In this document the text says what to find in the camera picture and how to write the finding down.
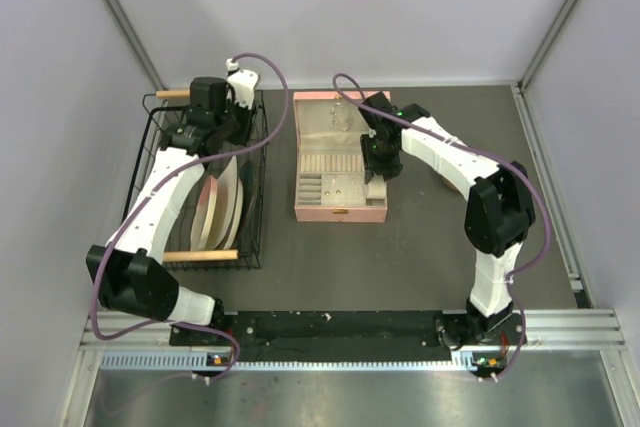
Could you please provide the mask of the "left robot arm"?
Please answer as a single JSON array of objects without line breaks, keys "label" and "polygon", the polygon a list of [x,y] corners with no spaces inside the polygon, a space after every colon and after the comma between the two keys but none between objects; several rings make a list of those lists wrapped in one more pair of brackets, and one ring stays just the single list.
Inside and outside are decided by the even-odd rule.
[{"label": "left robot arm", "polygon": [[197,77],[179,121],[160,137],[151,173],[132,211],[105,246],[90,248],[86,265],[105,309],[153,321],[192,324],[205,343],[226,334],[214,298],[179,285],[163,267],[171,230],[207,157],[225,144],[244,146],[253,122],[257,73],[240,69],[226,78]]}]

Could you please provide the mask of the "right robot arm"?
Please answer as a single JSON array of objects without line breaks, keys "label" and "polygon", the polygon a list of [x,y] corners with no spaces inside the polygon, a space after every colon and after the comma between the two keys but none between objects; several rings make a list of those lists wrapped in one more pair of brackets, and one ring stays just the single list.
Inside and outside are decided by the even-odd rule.
[{"label": "right robot arm", "polygon": [[464,232],[476,251],[475,277],[463,320],[436,324],[440,343],[457,350],[498,336],[512,314],[507,277],[535,221],[533,199],[524,184],[526,170],[505,167],[466,151],[464,143],[442,128],[417,104],[395,107],[381,92],[367,97],[360,113],[369,127],[360,138],[365,183],[397,177],[406,153],[428,165],[466,202]]}]

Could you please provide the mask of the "small beige pillow block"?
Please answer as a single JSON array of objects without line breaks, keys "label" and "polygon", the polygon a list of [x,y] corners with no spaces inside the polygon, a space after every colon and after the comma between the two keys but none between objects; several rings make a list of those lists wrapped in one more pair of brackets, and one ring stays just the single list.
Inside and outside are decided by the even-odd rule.
[{"label": "small beige pillow block", "polygon": [[364,185],[366,200],[385,200],[387,197],[386,181],[383,177],[374,177]]}]

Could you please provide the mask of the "pink jewelry box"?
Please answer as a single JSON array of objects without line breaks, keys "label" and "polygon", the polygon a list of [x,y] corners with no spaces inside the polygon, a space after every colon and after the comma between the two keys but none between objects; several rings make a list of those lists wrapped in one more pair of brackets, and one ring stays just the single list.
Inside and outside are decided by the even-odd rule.
[{"label": "pink jewelry box", "polygon": [[360,136],[369,127],[358,108],[332,91],[293,95],[297,164],[294,211],[299,222],[383,223],[385,200],[366,200]]}]

